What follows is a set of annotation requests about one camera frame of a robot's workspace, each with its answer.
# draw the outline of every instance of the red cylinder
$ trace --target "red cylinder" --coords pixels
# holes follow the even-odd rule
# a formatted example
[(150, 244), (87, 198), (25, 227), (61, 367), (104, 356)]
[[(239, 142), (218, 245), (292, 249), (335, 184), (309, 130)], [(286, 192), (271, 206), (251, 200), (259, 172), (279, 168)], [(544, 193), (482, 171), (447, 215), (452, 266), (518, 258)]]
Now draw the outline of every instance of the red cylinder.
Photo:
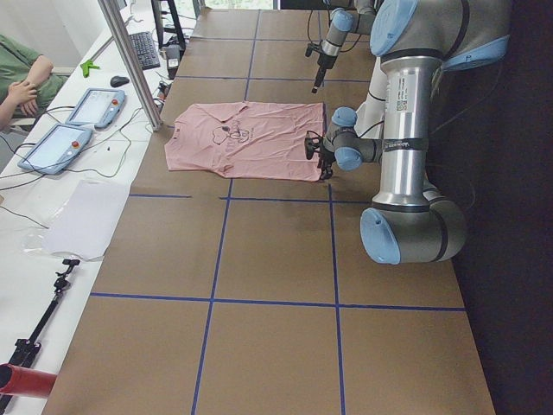
[(47, 398), (56, 379), (55, 374), (10, 365), (0, 365), (0, 393), (14, 396)]

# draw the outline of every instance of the keyboard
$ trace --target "keyboard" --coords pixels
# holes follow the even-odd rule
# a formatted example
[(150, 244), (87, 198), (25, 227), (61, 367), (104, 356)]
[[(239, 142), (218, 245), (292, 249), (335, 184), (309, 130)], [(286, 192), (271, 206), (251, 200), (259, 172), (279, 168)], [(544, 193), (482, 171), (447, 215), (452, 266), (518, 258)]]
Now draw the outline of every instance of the keyboard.
[(129, 35), (130, 43), (137, 52), (142, 70), (161, 66), (156, 45), (150, 32), (138, 32)]

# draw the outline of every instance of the white wall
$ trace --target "white wall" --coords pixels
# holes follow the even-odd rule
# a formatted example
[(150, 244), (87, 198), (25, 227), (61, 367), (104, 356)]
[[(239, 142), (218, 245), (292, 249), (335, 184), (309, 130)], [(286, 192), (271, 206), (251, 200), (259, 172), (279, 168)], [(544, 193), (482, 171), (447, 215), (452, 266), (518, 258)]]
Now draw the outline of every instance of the white wall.
[(106, 27), (98, 0), (0, 0), (0, 33), (76, 67)]

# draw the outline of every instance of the person's arm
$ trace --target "person's arm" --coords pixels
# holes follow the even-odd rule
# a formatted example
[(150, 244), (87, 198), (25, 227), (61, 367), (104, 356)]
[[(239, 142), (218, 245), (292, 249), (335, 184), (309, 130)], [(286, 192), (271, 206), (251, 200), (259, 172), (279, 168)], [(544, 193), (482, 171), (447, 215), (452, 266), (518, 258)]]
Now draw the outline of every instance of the person's arm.
[[(25, 78), (25, 81), (39, 86), (42, 82), (48, 79), (48, 77), (52, 73), (53, 68), (54, 64), (52, 63), (52, 61), (41, 54), (38, 58), (36, 58), (36, 61), (29, 69), (29, 73), (27, 73), (27, 78)], [(35, 117), (36, 113), (38, 112), (36, 99), (31, 99), (30, 101), (21, 104), (20, 109), (25, 116)]]
[(52, 73), (52, 69), (54, 69), (54, 63), (52, 63), (49, 58), (41, 54), (29, 69), (29, 73), (27, 74), (27, 78), (25, 78), (25, 80), (29, 81), (31, 84), (39, 86), (42, 82), (48, 79)]
[(36, 99), (36, 85), (28, 81), (14, 82), (8, 88), (8, 96), (0, 104), (0, 130), (10, 123), (17, 106)]

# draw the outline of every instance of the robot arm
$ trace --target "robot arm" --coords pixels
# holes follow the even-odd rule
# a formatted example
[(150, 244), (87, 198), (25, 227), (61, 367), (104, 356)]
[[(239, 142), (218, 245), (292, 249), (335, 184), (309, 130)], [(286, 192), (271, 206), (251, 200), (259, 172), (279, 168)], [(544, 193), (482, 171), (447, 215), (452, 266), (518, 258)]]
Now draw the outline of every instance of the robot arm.
[[(352, 2), (352, 0), (324, 0), (327, 6), (344, 5), (350, 7)], [(327, 70), (334, 67), (334, 63), (346, 41), (347, 34), (369, 35), (371, 33), (372, 23), (376, 17), (374, 0), (356, 0), (355, 7), (357, 12), (350, 13), (344, 9), (334, 10), (331, 15), (327, 37), (320, 44), (309, 43), (305, 55), (309, 57), (314, 51), (319, 54), (317, 61), (319, 70), (311, 90), (312, 93), (317, 93), (322, 81), (324, 81)]]
[[(381, 163), (380, 190), (360, 221), (361, 239), (373, 260), (439, 261), (462, 248), (461, 210), (425, 179), (433, 81), (441, 70), (501, 59), (510, 12), (510, 0), (385, 0), (378, 9), (371, 31), (371, 51), (378, 59), (367, 101), (357, 112), (337, 110), (325, 137), (314, 143), (330, 174), (334, 160), (344, 170)], [(336, 18), (347, 12), (334, 13)], [(340, 34), (342, 44), (346, 35)], [(380, 120), (384, 128), (365, 139), (360, 131)]]

